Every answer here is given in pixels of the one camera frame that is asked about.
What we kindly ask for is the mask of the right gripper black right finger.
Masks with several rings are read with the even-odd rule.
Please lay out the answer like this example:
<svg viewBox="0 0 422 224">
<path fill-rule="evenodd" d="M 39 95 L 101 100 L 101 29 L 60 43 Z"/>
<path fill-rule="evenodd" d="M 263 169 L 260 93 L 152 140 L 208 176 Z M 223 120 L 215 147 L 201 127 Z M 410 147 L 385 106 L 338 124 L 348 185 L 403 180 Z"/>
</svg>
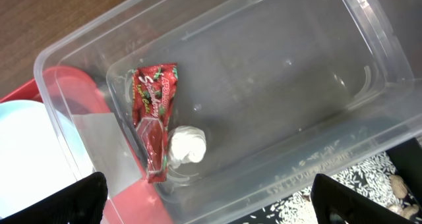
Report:
<svg viewBox="0 0 422 224">
<path fill-rule="evenodd" d="M 412 224 L 322 173 L 315 176 L 311 202 L 319 224 Z"/>
</svg>

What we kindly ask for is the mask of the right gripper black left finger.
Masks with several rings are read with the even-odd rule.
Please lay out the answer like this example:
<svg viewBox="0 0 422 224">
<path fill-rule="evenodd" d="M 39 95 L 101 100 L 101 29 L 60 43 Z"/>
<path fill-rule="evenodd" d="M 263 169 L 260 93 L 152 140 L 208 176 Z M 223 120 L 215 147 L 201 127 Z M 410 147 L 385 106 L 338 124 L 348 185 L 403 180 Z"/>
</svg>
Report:
<svg viewBox="0 0 422 224">
<path fill-rule="evenodd" d="M 1 220 L 1 224 L 100 224 L 108 195 L 101 172 L 73 183 Z"/>
</svg>

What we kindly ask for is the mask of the light blue plate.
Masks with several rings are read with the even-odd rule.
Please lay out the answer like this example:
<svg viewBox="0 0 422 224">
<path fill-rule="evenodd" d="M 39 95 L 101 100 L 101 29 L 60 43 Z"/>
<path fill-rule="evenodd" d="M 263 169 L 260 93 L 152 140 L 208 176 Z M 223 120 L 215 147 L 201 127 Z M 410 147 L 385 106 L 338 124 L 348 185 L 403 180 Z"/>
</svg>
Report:
<svg viewBox="0 0 422 224">
<path fill-rule="evenodd" d="M 64 152 L 45 105 L 1 104 L 1 217 L 6 218 L 93 172 L 75 125 L 64 120 L 70 151 Z"/>
</svg>

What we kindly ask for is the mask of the white tissue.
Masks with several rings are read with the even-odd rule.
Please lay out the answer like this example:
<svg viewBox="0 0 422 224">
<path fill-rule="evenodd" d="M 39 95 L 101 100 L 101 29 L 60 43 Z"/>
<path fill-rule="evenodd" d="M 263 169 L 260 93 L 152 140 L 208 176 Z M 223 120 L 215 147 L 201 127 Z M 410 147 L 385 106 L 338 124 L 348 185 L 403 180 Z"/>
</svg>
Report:
<svg viewBox="0 0 422 224">
<path fill-rule="evenodd" d="M 203 130 L 193 126 L 179 126 L 169 134 L 167 164 L 176 169 L 182 164 L 199 163 L 206 153 Z"/>
</svg>

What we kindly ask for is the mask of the red snack wrapper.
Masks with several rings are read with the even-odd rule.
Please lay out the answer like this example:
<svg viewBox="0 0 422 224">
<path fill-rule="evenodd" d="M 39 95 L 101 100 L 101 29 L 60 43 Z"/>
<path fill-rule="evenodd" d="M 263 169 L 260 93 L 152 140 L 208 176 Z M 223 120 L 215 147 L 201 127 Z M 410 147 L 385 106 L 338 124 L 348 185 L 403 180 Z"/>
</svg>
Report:
<svg viewBox="0 0 422 224">
<path fill-rule="evenodd" d="M 132 75 L 132 120 L 147 153 L 147 180 L 164 182 L 167 175 L 168 126 L 177 91 L 175 63 L 140 67 Z"/>
</svg>

